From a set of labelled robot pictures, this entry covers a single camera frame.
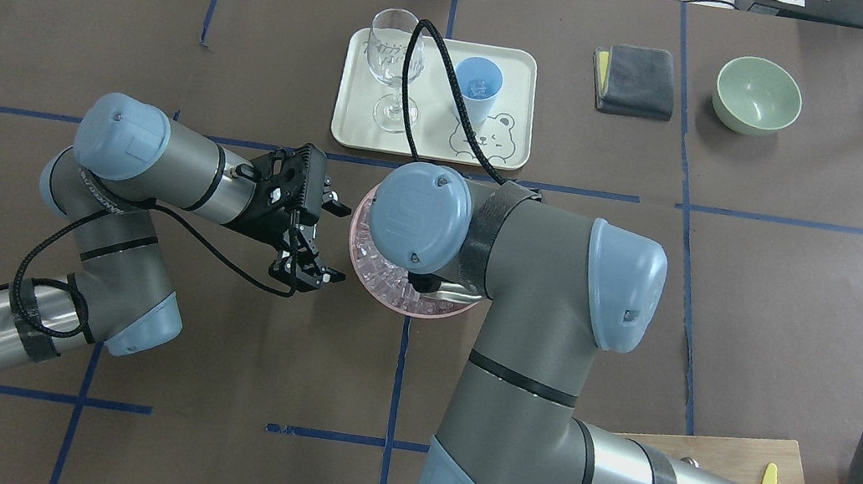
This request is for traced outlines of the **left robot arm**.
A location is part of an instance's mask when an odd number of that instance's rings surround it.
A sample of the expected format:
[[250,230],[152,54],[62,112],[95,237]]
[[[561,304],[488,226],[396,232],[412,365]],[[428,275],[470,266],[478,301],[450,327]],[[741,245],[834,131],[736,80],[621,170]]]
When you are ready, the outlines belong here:
[[324,212],[351,214],[328,172],[312,144],[245,159],[151,104],[101,96],[41,172],[43,201],[66,226],[0,285],[0,371],[90,344],[126,356],[177,337],[181,311],[154,211],[175,222],[193,213],[271,247],[274,286],[206,247],[266,293],[288,298],[340,283],[314,237]]

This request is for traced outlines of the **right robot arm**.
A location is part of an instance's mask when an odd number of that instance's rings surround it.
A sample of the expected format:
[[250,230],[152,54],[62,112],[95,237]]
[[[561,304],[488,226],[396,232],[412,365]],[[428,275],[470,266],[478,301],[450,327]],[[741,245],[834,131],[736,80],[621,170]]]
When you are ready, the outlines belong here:
[[[425,161],[378,185],[369,230],[391,263],[490,302],[418,484],[737,484],[574,416],[595,354],[651,323],[660,244]],[[863,431],[845,484],[863,484]]]

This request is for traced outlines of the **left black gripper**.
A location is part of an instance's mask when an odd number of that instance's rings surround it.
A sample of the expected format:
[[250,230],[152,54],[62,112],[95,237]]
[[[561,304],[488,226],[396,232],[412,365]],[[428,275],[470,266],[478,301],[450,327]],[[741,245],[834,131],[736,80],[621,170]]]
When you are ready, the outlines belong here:
[[279,247],[268,274],[296,293],[341,283],[346,276],[319,257],[314,225],[325,211],[337,218],[351,208],[337,191],[327,188],[327,155],[305,144],[297,150],[277,149],[233,167],[232,177],[246,181],[242,210],[225,228],[269,246]]

